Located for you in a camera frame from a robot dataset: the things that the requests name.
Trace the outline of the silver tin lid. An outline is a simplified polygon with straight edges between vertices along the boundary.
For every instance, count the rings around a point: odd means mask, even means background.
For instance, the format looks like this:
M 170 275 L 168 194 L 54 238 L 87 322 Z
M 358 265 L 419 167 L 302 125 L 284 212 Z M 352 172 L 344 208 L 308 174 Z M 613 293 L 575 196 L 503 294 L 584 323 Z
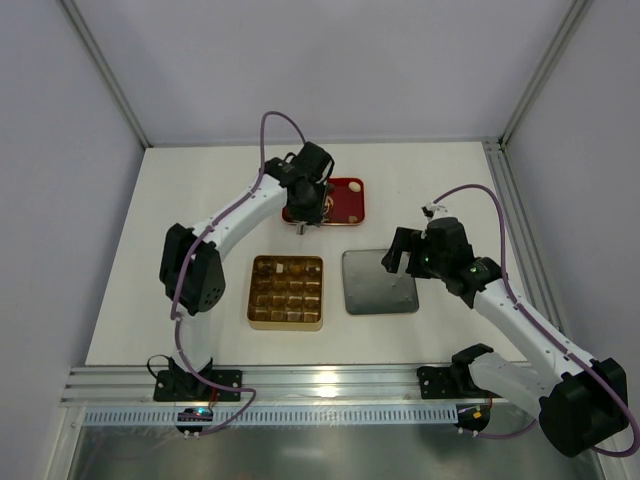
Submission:
M 413 314 L 419 310 L 415 280 L 389 273 L 381 261 L 386 250 L 347 250 L 342 255 L 346 311 L 354 316 Z

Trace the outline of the gold chocolate tin box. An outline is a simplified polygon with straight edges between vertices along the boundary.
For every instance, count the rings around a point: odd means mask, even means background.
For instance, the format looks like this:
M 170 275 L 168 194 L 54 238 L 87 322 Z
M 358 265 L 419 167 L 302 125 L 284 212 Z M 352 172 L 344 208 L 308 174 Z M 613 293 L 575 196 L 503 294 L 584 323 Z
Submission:
M 276 264 L 284 265 L 276 273 Z M 308 268 L 318 266 L 319 275 Z M 254 330 L 317 332 L 323 326 L 323 270 L 319 256 L 260 255 L 252 265 L 247 320 Z

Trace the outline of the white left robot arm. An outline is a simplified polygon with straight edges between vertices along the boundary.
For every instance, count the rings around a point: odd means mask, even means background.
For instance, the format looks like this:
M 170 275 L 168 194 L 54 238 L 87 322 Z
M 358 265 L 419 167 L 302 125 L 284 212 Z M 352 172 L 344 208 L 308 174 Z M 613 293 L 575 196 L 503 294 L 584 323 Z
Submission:
M 265 158 L 254 183 L 224 209 L 191 227 L 176 223 L 166 233 L 159 278 L 171 300 L 174 352 L 156 388 L 180 399 L 201 399 L 213 386 L 212 359 L 204 345 L 206 315 L 221 300 L 223 262 L 262 221 L 285 209 L 297 223 L 318 225 L 324 216 L 335 160 L 306 141 L 299 152 Z

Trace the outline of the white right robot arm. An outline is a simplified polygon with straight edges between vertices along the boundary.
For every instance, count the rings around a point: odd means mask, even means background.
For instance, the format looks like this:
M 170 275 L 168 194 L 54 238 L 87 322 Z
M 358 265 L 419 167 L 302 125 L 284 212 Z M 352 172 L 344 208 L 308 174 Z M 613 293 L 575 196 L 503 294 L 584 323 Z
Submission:
M 566 338 L 506 280 L 502 266 L 474 254 L 463 224 L 434 204 L 422 230 L 399 227 L 381 264 L 398 271 L 403 257 L 413 278 L 441 281 L 446 290 L 489 320 L 526 358 L 518 367 L 477 344 L 452 358 L 463 392 L 496 394 L 537 421 L 567 457 L 595 447 L 632 424 L 626 373 L 614 359 L 596 360 Z

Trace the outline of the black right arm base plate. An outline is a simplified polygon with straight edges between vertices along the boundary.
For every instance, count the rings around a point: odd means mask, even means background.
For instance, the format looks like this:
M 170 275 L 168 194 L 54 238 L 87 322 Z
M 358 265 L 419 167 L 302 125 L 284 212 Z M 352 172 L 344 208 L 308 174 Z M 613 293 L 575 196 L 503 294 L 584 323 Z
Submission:
M 423 400 L 480 398 L 485 395 L 475 385 L 465 365 L 421 366 L 416 374 Z

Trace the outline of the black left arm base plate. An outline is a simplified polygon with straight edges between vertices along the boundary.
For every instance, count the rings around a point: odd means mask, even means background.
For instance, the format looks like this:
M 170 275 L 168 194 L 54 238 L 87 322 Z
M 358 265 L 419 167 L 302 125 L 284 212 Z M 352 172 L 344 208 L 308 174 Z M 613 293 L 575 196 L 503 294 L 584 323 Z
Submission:
M 243 372 L 233 369 L 205 369 L 200 373 L 206 380 L 228 388 L 242 386 Z M 205 402 L 212 399 L 213 388 L 190 373 L 181 370 L 161 370 L 157 374 L 153 392 L 155 402 Z

